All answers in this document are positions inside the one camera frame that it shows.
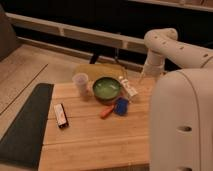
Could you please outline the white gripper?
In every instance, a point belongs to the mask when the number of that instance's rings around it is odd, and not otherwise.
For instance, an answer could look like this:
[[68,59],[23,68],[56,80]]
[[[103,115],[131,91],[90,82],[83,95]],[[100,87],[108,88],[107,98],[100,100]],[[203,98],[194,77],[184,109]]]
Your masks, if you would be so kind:
[[165,57],[157,52],[149,50],[140,75],[139,83],[147,76],[159,77],[164,71]]

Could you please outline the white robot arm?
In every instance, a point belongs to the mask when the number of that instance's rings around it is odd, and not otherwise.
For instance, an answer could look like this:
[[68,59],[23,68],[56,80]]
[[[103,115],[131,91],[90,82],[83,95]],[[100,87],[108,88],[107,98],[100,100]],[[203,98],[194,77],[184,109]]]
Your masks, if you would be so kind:
[[213,50],[173,28],[144,36],[142,74],[158,78],[149,109],[150,171],[213,171]]

